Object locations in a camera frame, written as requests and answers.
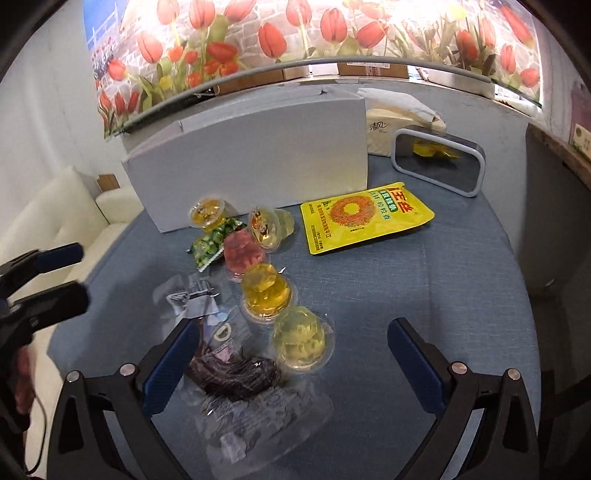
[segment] white foam box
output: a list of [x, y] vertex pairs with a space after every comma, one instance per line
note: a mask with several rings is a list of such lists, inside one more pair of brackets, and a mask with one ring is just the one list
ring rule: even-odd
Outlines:
[[161, 232], [199, 199], [230, 215], [367, 188], [365, 101], [330, 86], [274, 86], [176, 121], [131, 151], [129, 179]]

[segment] blue tablecloth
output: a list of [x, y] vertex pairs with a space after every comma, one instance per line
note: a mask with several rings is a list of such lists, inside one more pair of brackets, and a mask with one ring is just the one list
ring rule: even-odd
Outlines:
[[[332, 419], [312, 438], [252, 479], [391, 479], [409, 460], [433, 417], [422, 411], [387, 341], [388, 323], [405, 316], [451, 361], [499, 375], [516, 367], [534, 416], [540, 366], [528, 296], [505, 232], [483, 194], [467, 199], [397, 173], [387, 158], [369, 158], [371, 187], [402, 180], [436, 213], [428, 225], [351, 248], [312, 256], [298, 206], [296, 231], [272, 262], [286, 266], [300, 304], [336, 324], [336, 350], [312, 380], [332, 399]], [[49, 355], [65, 375], [111, 374], [161, 342], [152, 292], [175, 274], [194, 272], [185, 250], [197, 231], [160, 234], [144, 212], [87, 280], [92, 303], [61, 324]], [[178, 394], [153, 418], [188, 473], [209, 479], [194, 408]], [[475, 431], [472, 419], [468, 431]], [[117, 443], [121, 441], [115, 435]], [[446, 476], [462, 462], [465, 435]], [[126, 463], [129, 453], [122, 450]], [[130, 463], [132, 472], [137, 466]]]

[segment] jelly cup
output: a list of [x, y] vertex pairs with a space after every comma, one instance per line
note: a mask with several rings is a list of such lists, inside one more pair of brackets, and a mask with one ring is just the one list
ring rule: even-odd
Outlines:
[[292, 214], [283, 209], [255, 206], [248, 216], [248, 229], [267, 252], [277, 250], [281, 241], [294, 232], [294, 226]]
[[189, 210], [191, 226], [201, 228], [205, 233], [212, 232], [226, 220], [224, 216], [225, 207], [226, 202], [222, 199], [208, 198], [201, 200]]
[[223, 243], [225, 270], [229, 280], [240, 283], [244, 272], [266, 259], [265, 252], [248, 229], [231, 233]]
[[242, 310], [258, 323], [270, 323], [297, 302], [297, 289], [273, 265], [259, 263], [242, 277]]
[[302, 306], [285, 309], [273, 324], [272, 343], [277, 362], [306, 373], [326, 365], [335, 351], [335, 327]]

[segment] yellow snack bag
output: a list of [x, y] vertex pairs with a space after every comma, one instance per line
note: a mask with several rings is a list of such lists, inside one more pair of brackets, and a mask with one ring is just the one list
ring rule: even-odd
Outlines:
[[435, 217], [401, 181], [303, 203], [301, 214], [312, 255], [408, 230]]

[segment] cardboard box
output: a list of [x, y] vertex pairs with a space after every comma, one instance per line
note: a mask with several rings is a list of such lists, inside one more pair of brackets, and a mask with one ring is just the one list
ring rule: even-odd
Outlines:
[[255, 73], [248, 77], [222, 83], [215, 87], [217, 95], [240, 92], [249, 88], [271, 85], [272, 83], [286, 82], [297, 78], [307, 77], [310, 74], [308, 67], [292, 67], [290, 69], [272, 70], [270, 72]]
[[339, 75], [354, 77], [408, 78], [408, 67], [397, 63], [339, 63]]

